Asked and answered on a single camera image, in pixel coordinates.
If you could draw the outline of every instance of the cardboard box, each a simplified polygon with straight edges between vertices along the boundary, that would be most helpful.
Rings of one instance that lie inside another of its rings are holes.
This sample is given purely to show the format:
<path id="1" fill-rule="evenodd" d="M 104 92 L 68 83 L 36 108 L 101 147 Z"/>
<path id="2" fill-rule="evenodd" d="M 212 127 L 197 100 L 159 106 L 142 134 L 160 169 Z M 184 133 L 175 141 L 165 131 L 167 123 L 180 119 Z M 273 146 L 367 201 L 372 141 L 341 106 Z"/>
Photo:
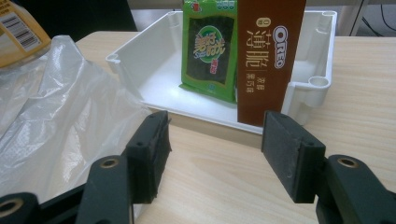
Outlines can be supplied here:
<path id="1" fill-rule="evenodd" d="M 290 82 L 305 0 L 238 1 L 237 120 L 262 126 L 280 112 Z"/>

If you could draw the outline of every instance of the plastic bag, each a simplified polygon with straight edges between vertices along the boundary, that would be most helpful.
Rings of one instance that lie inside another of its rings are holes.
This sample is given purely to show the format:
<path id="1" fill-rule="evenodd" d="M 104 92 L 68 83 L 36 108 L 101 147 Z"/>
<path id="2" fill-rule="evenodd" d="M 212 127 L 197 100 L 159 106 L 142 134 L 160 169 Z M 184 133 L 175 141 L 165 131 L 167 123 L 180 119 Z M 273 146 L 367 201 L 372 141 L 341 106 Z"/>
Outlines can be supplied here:
<path id="1" fill-rule="evenodd" d="M 54 37 L 46 55 L 0 71 L 0 196 L 29 191 L 43 203 L 85 183 L 148 114 L 69 36 Z"/>

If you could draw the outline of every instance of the white plastic bin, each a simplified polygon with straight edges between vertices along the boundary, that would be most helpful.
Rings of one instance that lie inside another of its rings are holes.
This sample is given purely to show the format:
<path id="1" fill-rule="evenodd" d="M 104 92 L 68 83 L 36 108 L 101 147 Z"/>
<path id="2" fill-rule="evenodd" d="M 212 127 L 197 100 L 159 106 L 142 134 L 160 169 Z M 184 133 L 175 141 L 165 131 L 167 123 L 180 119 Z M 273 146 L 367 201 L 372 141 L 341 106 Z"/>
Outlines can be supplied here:
<path id="1" fill-rule="evenodd" d="M 306 11 L 291 81 L 282 113 L 305 124 L 314 107 L 321 106 L 332 84 L 332 50 L 337 14 Z M 140 100 L 196 119 L 253 133 L 262 128 L 239 123 L 236 105 L 196 92 L 181 84 L 183 12 L 169 12 L 106 57 L 120 81 Z"/>

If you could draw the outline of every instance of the table surface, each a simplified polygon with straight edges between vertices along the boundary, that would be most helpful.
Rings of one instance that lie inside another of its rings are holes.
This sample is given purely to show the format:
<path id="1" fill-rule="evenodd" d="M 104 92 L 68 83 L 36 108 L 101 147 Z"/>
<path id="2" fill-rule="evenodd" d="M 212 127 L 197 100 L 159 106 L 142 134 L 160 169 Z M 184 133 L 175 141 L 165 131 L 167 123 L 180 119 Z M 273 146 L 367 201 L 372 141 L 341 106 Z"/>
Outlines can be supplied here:
<path id="1" fill-rule="evenodd" d="M 78 47 L 111 74 L 105 57 L 136 34 L 97 32 Z M 360 159 L 394 192 L 395 87 L 396 38 L 337 36 L 332 86 L 305 124 L 326 145 L 326 156 Z M 289 198 L 260 151 L 259 135 L 229 128 L 214 134 L 211 125 L 172 120 L 173 151 L 160 192 L 136 223 L 318 223 L 315 204 Z"/>

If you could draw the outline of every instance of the power cord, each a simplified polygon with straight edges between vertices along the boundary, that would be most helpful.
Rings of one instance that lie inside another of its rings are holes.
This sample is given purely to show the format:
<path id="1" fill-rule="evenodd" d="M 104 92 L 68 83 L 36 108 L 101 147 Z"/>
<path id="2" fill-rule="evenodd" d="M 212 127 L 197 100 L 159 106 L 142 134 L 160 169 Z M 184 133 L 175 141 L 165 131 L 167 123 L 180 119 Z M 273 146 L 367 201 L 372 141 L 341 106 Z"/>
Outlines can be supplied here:
<path id="1" fill-rule="evenodd" d="M 379 32 L 377 32 L 375 29 L 373 29 L 373 27 L 370 25 L 370 23 L 369 23 L 364 17 L 363 17 L 361 20 L 364 22 L 364 24 L 366 24 L 366 26 L 367 26 L 376 36 L 383 36 L 383 35 L 381 35 Z"/>
<path id="2" fill-rule="evenodd" d="M 384 17 L 384 8 L 382 7 L 382 5 L 381 5 L 381 16 L 382 16 L 382 21 L 385 23 L 385 25 L 387 25 L 388 28 L 389 28 L 390 30 L 396 31 L 395 28 L 390 27 L 390 26 L 388 25 L 388 23 L 385 21 L 385 17 Z"/>

